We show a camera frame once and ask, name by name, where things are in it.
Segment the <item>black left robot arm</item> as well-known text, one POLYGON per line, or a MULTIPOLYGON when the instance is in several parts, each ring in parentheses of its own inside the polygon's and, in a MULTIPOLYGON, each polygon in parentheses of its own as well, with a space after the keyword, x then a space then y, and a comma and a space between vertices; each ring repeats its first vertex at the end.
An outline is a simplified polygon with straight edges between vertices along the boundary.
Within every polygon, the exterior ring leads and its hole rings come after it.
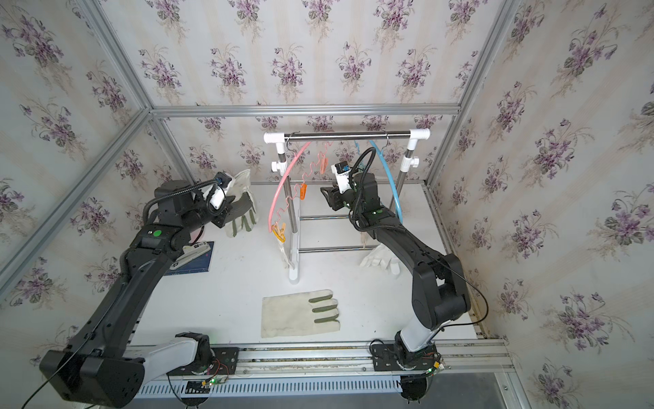
POLYGON ((125 354, 129 338, 156 286, 208 223, 223 228, 245 213, 250 199, 231 195, 234 181, 219 172, 190 184, 165 182, 143 209, 143 226, 119 257, 119 277, 93 315, 62 350, 39 364, 57 394, 68 402, 122 408, 141 386, 178 368, 205 373, 215 360, 208 336, 182 332, 141 355, 125 354))

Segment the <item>salmon plastic clothespin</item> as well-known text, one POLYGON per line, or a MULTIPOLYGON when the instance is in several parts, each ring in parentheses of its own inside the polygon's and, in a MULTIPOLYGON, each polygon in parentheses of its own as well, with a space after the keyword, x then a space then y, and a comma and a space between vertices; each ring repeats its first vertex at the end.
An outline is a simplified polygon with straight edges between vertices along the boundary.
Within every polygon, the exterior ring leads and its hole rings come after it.
POLYGON ((329 167, 328 158, 325 155, 322 155, 318 160, 318 164, 320 165, 320 175, 324 175, 329 167))

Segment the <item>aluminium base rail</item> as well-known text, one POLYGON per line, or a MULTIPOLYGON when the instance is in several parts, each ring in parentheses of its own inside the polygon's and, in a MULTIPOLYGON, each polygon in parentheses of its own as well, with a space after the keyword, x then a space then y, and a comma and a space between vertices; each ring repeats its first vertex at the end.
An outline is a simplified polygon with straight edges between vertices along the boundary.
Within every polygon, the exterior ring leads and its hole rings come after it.
POLYGON ((175 369, 126 391, 127 400, 400 393, 421 400, 437 377, 489 375, 507 404, 518 400, 517 371, 501 340, 445 340, 405 366, 389 341, 308 344, 214 344, 209 367, 175 369), (186 395, 187 381, 228 376, 208 395, 186 395))

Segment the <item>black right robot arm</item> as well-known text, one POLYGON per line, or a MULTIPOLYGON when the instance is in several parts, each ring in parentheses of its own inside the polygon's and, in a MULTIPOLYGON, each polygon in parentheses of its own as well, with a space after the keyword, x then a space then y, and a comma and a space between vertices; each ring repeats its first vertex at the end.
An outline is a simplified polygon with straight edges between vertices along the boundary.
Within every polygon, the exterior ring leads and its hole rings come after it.
POLYGON ((403 225, 398 213, 383 205, 376 177, 370 172, 373 160, 374 149, 368 148, 354 166, 346 161, 332 165, 336 181, 320 192, 332 210, 347 208, 353 227, 371 236, 409 270, 414 319, 396 334, 393 346, 398 362, 407 366, 435 353, 435 336, 468 313, 471 298, 459 258, 423 243, 403 225))

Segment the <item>small circuit board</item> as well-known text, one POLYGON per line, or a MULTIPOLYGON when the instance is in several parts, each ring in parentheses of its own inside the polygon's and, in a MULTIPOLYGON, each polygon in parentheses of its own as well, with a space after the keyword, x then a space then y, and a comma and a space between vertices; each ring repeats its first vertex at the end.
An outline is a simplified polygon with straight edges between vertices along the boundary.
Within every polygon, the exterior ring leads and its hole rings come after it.
POLYGON ((186 395, 208 395, 215 386, 226 383, 226 381, 228 381, 228 376, 219 376, 202 381, 187 381, 184 393, 186 395))

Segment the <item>white glove yellow cuff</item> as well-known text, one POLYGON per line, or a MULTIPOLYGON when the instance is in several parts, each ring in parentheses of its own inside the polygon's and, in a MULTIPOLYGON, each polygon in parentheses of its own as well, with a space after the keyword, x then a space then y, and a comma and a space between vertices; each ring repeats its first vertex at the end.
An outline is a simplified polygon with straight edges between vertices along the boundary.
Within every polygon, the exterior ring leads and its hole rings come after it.
POLYGON ((402 273, 400 259, 383 244, 375 247, 364 259, 360 262, 361 268, 380 268, 389 272, 393 276, 399 276, 402 273))
POLYGON ((286 265, 286 267, 287 267, 288 269, 294 269, 294 267, 296 267, 296 265, 295 265, 294 262, 291 260, 291 251, 288 250, 288 249, 286 248, 285 243, 286 243, 286 242, 284 242, 284 243, 280 243, 280 242, 278 241, 279 250, 280 250, 280 252, 282 253, 282 259, 284 260, 284 263, 285 263, 285 265, 286 265))

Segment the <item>grey white stapler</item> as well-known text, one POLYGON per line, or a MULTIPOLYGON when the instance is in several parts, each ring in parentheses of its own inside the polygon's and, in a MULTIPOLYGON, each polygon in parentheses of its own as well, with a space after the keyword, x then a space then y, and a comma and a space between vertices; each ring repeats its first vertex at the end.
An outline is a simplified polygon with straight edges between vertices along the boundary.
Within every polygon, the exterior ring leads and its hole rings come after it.
POLYGON ((170 270, 178 270, 186 266, 190 262, 198 259, 211 250, 211 245, 207 242, 200 242, 194 245, 188 245, 183 248, 183 253, 177 260, 170 266, 170 270))

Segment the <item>tan plastic clothespin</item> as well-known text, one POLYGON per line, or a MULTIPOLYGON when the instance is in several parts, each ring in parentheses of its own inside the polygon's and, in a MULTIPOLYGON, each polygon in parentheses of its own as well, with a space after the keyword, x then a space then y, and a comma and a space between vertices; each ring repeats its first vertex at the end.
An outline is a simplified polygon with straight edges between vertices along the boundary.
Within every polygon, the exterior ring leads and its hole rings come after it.
POLYGON ((272 225, 272 232, 280 243, 286 242, 285 228, 286 225, 284 223, 282 225, 279 225, 278 223, 272 225))

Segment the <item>orange plastic clothespin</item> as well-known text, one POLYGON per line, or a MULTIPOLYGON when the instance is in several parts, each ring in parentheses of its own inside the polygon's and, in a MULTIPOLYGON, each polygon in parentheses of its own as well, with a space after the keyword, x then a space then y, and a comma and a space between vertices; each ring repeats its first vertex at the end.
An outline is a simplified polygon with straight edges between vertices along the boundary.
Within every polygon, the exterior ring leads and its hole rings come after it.
POLYGON ((308 189, 308 185, 306 183, 301 184, 301 187, 300 187, 300 200, 304 200, 306 198, 307 189, 308 189))

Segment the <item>pink wavy hanger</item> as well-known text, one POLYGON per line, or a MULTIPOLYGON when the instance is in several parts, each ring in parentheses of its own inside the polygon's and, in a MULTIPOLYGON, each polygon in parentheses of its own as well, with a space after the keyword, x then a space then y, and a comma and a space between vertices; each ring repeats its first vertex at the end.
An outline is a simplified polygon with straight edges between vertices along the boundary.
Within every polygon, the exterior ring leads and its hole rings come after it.
POLYGON ((307 142, 299 148, 291 161, 282 162, 279 160, 278 162, 272 163, 272 170, 278 171, 281 179, 279 180, 279 185, 268 213, 267 224, 269 233, 272 233, 272 225, 274 223, 282 224, 282 212, 288 214, 289 222, 291 223, 291 232, 298 232, 299 213, 296 211, 294 201, 300 197, 300 187, 301 184, 306 183, 308 173, 303 173, 301 182, 295 185, 291 184, 291 173, 298 160, 305 157, 304 152, 309 146, 310 142, 307 142))

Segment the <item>white steel drying rack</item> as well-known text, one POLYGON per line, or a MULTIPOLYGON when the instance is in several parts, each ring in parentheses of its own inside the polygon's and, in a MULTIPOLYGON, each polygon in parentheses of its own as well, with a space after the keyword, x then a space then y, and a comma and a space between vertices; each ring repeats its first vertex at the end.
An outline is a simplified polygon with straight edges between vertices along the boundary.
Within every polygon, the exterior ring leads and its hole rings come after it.
POLYGON ((429 129, 369 133, 341 132, 324 135, 320 133, 284 134, 281 132, 267 132, 264 134, 265 143, 276 146, 279 161, 272 163, 272 170, 281 175, 267 217, 268 231, 273 233, 279 242, 279 249, 287 264, 288 280, 291 284, 295 285, 300 280, 301 217, 299 205, 295 201, 302 196, 302 189, 291 184, 290 175, 299 158, 311 143, 314 141, 331 143, 333 141, 369 140, 371 147, 361 154, 354 165, 342 161, 330 167, 336 178, 336 184, 334 187, 323 188, 321 192, 332 210, 349 209, 352 220, 365 212, 376 215, 381 211, 385 211, 385 207, 378 197, 374 175, 370 172, 374 159, 379 158, 383 162, 393 193, 392 203, 395 206, 395 211, 391 213, 391 216, 402 222, 400 192, 410 168, 419 167, 420 160, 413 155, 417 143, 429 139, 430 136, 431 131, 429 129), (381 149, 375 143, 376 140, 393 139, 407 139, 408 141, 397 180, 393 180, 388 163, 381 149))

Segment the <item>white leather glove green fingers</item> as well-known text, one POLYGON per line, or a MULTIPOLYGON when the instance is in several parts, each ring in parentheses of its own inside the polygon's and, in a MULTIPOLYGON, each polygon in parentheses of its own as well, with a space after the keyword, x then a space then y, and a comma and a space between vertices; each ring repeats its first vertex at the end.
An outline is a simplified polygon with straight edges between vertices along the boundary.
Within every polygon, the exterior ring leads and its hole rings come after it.
POLYGON ((255 198, 251 192, 250 169, 242 170, 228 185, 228 196, 233 196, 233 209, 228 216, 225 230, 234 238, 241 231, 251 232, 258 223, 255 198))

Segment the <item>blue wavy hanger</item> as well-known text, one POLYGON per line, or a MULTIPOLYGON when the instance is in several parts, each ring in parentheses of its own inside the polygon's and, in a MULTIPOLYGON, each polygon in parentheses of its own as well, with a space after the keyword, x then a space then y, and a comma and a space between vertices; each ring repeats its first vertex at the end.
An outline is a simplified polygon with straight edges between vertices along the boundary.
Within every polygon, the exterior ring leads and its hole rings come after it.
MULTIPOLYGON (((366 148, 363 153, 359 156, 359 158, 355 161, 352 170, 349 173, 349 176, 347 178, 350 187, 354 188, 354 175, 359 171, 359 167, 361 162, 363 161, 364 158, 366 158, 368 155, 371 157, 369 158, 368 162, 364 165, 363 170, 361 172, 364 175, 367 175, 368 172, 370 171, 370 168, 372 167, 372 164, 374 162, 374 158, 372 158, 372 155, 376 155, 376 157, 379 158, 379 160, 382 162, 381 165, 383 166, 383 170, 385 172, 385 175, 388 179, 388 184, 391 188, 391 193, 392 193, 392 199, 394 200, 394 203, 391 205, 391 208, 395 210, 395 216, 400 220, 401 223, 404 221, 404 214, 401 208, 401 203, 400 203, 400 193, 395 185, 395 180, 393 178, 392 172, 390 170, 390 167, 388 165, 388 162, 383 156, 383 150, 377 146, 377 144, 373 140, 369 140, 369 144, 371 145, 369 148, 366 148)), ((363 196, 363 189, 362 187, 357 187, 355 189, 356 194, 355 194, 355 201, 354 205, 351 207, 350 214, 349 214, 349 220, 354 226, 354 228, 361 232, 365 233, 368 232, 370 229, 369 228, 364 228, 360 221, 359 221, 359 202, 362 199, 363 196)))

